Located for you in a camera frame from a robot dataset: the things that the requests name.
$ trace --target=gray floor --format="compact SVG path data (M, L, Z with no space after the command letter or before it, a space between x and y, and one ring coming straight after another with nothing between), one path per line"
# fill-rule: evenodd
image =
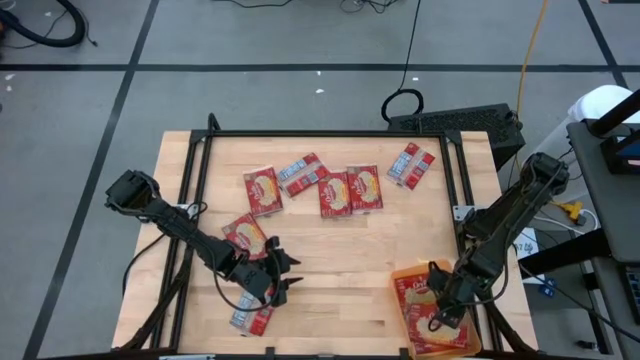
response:
M127 168L153 170L163 131L203 127L211 111L226 129L384 129L379 108L402 73L355 64L402 64L416 6L400 0L383 15L369 8L348 15L338 0L255 10L210 0L74 3L90 19L98 47L0 50L0 349L6 359L22 358L30 339L26 354L41 357L109 349L139 226L106 210L104 191ZM424 0L411 57L424 71L411 71L407 86L423 92L428 110L499 102L515 108L517 66L489 65L522 63L540 3ZM620 69L612 60L627 65L622 70L631 72L623 76L632 90L640 87L640 5L587 3L614 59L603 56L577 0L551 0L531 60L540 66L532 67L525 87L524 153L582 94L616 83L612 74ZM43 33L61 8L19 0L13 11ZM139 36L147 14L148 36ZM52 36L71 29L66 17ZM10 33L4 43L28 41ZM80 66L63 66L74 64ZM242 64L293 64L298 71L225 67ZM414 106L398 99L390 112L406 114ZM108 151L99 151L101 141ZM503 183L507 177L503 169ZM59 262L65 244L73 250L68 271L64 283L52 283L57 265L58 273L67 269L64 257ZM41 313L43 302L51 316ZM572 345L593 338L584 311L532 310L541 349L585 356Z

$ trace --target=wooden table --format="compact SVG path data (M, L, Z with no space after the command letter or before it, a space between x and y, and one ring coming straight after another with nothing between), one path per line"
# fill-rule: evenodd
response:
M170 203L178 197L188 139L188 132L166 132L160 148L154 178ZM389 289L390 272L413 266L419 259L447 259L453 264L458 257L437 139L214 138L204 194L209 209L200 219L205 233L223 238L222 226L248 212L243 171L268 164L282 169L313 151L329 169L377 163L384 173L409 141L435 155L436 161L413 192L381 177L382 212L323 220L313 187L294 199L283 195L284 211L258 218L267 236L279 235L287 253L302 261L288 276L304 277L289 290L289 302L274 312L265 336L244 338L229 325L232 309L217 294L211 271L196 257L179 351L264 354L265 347L273 346L277 354L397 355L399 348L406 347ZM463 141L475 202L489 205L501 192L487 135L463 133ZM458 198L464 204L455 149L450 146L449 151ZM143 225L136 252L158 234L155 226ZM114 346L125 343L156 304L168 243L154 247L133 267ZM498 307L524 341L537 348L513 253L509 267L509 286ZM502 279L494 292L501 285ZM237 285L223 282L222 286L228 297L238 299ZM483 309L478 312L482 327L486 318ZM173 308L168 311L163 344L168 343L172 317ZM490 349L488 331L483 329L482 335L485 348Z

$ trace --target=black keyboard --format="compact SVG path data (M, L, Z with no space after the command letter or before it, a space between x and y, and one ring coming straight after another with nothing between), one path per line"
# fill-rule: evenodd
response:
M640 324L640 267L621 266L622 286L627 293L631 313Z

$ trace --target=food package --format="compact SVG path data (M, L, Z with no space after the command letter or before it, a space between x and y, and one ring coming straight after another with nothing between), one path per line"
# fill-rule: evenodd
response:
M244 292L238 301L238 306L243 309L251 309L261 306L260 301L248 292ZM243 336L262 336L267 329L267 324L273 307L269 306L260 311L245 312L235 310L229 323L240 330Z
M289 197L294 197L329 174L315 153L289 165L278 173L278 184Z
M409 143L387 171L387 178L409 190L415 189L435 157L414 143Z
M347 178L354 214L368 214L372 210L382 209L382 191L376 165L348 166Z
M256 223L251 213L241 216L236 221L222 228L227 240L245 250L249 250L249 260L267 257L264 243L267 237Z
M282 198L273 166L265 166L243 174L253 216L267 215L282 210Z
M347 172L332 172L318 181L320 216L323 218L351 215Z
M445 260L436 261L444 270L451 270ZM429 320L438 311L436 297L427 286L427 265L398 270L391 275L398 313L406 330L409 351L414 359L452 358L473 355L482 349L478 334L467 313L457 329L445 325L429 331Z

